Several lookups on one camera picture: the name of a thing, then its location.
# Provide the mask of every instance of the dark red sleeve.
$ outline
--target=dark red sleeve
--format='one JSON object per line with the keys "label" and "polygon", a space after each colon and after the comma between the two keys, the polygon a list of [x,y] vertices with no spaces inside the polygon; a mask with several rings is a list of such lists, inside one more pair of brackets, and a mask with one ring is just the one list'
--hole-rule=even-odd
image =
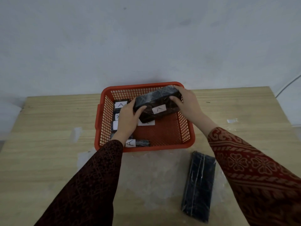
{"label": "dark red sleeve", "polygon": [[112,225],[123,145],[111,140],[55,197],[35,226]]}
{"label": "dark red sleeve", "polygon": [[250,225],[301,225],[299,177],[222,128],[208,142]]}

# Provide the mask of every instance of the red patterned sleeve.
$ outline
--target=red patterned sleeve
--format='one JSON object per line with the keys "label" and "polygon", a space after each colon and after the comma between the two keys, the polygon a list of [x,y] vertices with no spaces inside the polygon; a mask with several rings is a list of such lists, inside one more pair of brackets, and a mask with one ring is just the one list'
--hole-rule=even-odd
{"label": "red patterned sleeve", "polygon": [[111,226],[123,145],[107,142],[71,178],[35,226]]}
{"label": "red patterned sleeve", "polygon": [[301,225],[301,179],[218,127],[208,142],[250,225]]}

